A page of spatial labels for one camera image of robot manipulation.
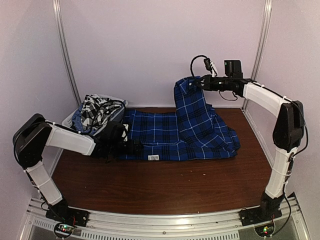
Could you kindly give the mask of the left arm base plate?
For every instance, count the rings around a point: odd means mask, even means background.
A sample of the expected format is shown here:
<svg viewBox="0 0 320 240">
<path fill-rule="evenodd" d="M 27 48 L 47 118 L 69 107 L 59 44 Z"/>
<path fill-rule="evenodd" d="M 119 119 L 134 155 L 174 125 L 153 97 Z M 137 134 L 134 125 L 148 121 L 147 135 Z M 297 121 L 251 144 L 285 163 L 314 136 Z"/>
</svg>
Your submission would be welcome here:
<svg viewBox="0 0 320 240">
<path fill-rule="evenodd" d="M 45 217 L 70 226 L 86 227 L 89 212 L 71 207 L 53 207 L 46 212 Z"/>
</svg>

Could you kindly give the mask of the blue plaid long sleeve shirt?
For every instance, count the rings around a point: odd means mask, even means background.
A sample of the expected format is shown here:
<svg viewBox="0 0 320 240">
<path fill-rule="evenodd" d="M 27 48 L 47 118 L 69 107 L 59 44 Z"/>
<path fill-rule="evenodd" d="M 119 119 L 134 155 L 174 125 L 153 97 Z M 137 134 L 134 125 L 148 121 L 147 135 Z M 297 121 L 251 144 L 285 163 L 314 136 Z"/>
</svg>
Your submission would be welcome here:
<svg viewBox="0 0 320 240">
<path fill-rule="evenodd" d="M 174 85 L 174 112 L 149 113 L 128 109 L 123 122 L 130 126 L 128 137 L 139 140 L 139 154 L 119 155 L 121 160 L 190 161 L 226 159 L 241 147 L 235 130 L 227 126 L 206 102 L 193 77 Z"/>
</svg>

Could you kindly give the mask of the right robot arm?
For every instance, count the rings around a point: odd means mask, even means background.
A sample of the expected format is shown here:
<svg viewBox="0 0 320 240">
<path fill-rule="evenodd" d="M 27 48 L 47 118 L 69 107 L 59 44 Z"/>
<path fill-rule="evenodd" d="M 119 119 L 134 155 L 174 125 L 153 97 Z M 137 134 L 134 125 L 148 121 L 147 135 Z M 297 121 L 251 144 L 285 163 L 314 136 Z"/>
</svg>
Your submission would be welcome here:
<svg viewBox="0 0 320 240">
<path fill-rule="evenodd" d="M 294 159 L 300 153 L 301 140 L 307 132 L 303 104 L 281 96 L 251 78 L 244 78 L 240 60 L 225 60 L 223 77 L 218 76 L 215 64 L 207 56 L 203 62 L 210 73 L 195 81 L 198 87 L 204 91 L 232 92 L 236 98 L 252 101 L 276 117 L 272 132 L 275 158 L 268 184 L 260 205 L 241 210 L 239 216 L 243 222 L 249 223 L 280 217 L 280 204 L 286 197 L 285 187 L 292 174 Z"/>
</svg>

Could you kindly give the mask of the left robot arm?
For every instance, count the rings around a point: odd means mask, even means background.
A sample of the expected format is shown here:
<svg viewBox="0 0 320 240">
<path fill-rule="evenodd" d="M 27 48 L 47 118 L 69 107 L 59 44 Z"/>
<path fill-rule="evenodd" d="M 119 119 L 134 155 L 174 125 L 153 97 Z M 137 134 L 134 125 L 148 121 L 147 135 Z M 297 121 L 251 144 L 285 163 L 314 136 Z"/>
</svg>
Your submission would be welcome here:
<svg viewBox="0 0 320 240">
<path fill-rule="evenodd" d="M 49 212 L 61 222 L 72 218 L 72 211 L 43 163 L 45 147 L 55 147 L 91 156 L 140 154 L 143 145 L 129 138 L 128 126 L 110 121 L 98 133 L 80 132 L 50 122 L 43 115 L 34 114 L 12 137 L 13 154 L 32 185 L 39 191 Z"/>
</svg>

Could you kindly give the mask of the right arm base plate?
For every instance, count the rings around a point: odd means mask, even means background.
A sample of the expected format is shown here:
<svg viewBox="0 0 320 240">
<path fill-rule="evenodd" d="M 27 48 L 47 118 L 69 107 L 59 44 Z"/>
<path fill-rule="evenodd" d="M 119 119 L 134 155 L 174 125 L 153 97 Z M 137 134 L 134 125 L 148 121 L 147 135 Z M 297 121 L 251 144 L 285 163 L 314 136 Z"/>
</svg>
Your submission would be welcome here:
<svg viewBox="0 0 320 240">
<path fill-rule="evenodd" d="M 238 214 L 243 227 L 271 221 L 273 217 L 280 218 L 282 216 L 279 209 L 269 215 L 263 215 L 260 207 L 243 208 Z"/>
</svg>

